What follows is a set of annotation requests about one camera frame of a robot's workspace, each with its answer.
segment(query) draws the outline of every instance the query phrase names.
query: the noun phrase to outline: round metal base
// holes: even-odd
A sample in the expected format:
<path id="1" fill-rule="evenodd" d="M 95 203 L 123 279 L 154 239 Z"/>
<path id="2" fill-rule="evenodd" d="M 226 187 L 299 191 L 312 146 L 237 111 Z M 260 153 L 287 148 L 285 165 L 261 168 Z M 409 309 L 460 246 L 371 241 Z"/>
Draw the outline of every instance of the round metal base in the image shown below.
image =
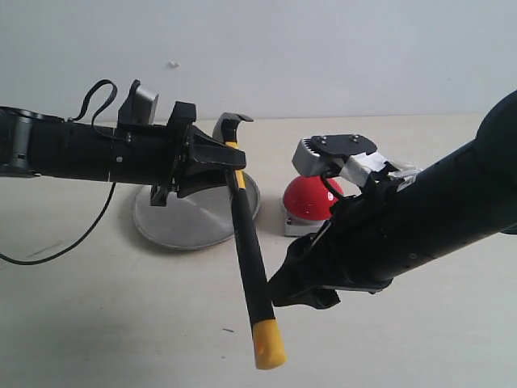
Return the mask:
<path id="1" fill-rule="evenodd" d="M 257 184 L 244 174 L 253 218 L 260 208 Z M 167 206 L 149 204 L 151 187 L 144 186 L 135 197 L 132 219 L 148 240 L 171 249 L 195 250 L 222 243 L 233 237 L 232 213 L 227 187 L 209 188 L 179 199 L 174 193 Z"/>

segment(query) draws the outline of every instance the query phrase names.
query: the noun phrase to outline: yellow handle tip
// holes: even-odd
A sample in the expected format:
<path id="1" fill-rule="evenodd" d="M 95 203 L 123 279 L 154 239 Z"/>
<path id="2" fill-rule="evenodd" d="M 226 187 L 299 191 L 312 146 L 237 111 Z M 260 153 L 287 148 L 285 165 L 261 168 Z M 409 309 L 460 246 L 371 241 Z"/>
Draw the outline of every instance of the yellow handle tip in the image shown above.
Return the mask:
<path id="1" fill-rule="evenodd" d="M 276 319 L 267 319 L 253 326 L 253 344 L 257 369 L 274 369 L 287 361 Z"/>

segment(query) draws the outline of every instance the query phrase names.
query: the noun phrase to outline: hammer head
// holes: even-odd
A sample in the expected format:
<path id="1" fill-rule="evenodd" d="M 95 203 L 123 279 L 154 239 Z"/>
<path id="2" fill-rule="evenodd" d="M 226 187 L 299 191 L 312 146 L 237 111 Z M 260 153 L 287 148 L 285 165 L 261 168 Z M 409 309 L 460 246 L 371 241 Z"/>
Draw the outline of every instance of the hammer head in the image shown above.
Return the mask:
<path id="1" fill-rule="evenodd" d="M 253 119 L 238 113 L 223 113 L 213 128 L 213 139 L 221 143 L 226 143 L 227 141 L 237 142 L 237 127 L 241 121 L 252 122 Z"/>

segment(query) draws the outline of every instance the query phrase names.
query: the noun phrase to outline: white wall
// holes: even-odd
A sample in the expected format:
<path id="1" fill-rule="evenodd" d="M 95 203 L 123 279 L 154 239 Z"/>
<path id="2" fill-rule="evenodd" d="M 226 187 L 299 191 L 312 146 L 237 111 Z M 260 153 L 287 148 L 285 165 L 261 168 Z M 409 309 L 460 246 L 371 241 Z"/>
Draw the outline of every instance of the white wall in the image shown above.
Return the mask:
<path id="1" fill-rule="evenodd" d="M 517 2 L 10 0 L 0 105 L 71 116 L 101 78 L 199 118 L 485 112 L 517 87 Z M 171 70 L 168 61 L 180 67 Z"/>

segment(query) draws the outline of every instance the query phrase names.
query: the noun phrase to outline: black rubber grip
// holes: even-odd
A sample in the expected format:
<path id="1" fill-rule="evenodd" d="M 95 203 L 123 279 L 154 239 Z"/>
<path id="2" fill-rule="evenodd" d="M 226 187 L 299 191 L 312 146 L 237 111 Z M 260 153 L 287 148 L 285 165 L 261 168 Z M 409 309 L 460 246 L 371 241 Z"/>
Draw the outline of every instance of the black rubber grip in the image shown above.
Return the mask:
<path id="1" fill-rule="evenodd" d="M 267 291 L 266 270 L 245 189 L 233 190 L 231 208 L 242 285 L 253 327 L 260 321 L 275 318 L 275 313 Z"/>

